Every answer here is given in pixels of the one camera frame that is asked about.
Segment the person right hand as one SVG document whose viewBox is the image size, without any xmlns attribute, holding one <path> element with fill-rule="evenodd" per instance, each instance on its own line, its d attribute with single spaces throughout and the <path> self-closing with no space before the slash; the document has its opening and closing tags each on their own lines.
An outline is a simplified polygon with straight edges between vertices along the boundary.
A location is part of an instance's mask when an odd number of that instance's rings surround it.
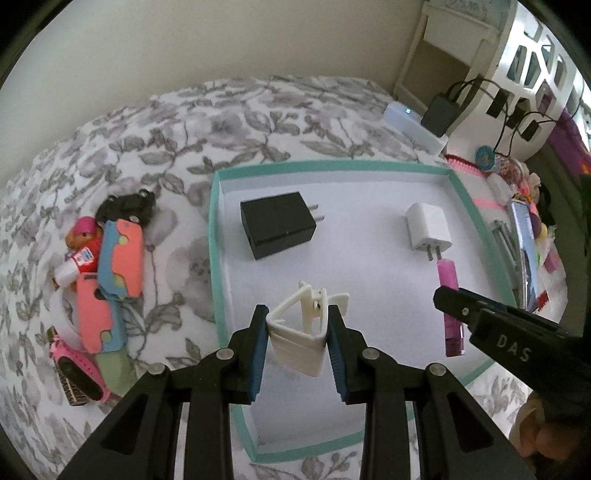
<svg viewBox="0 0 591 480">
<path fill-rule="evenodd" d="M 523 458 L 539 453 L 551 460 L 566 461 L 585 434 L 582 429 L 548 423 L 542 398 L 531 393 L 517 413 L 509 441 Z"/>
</svg>

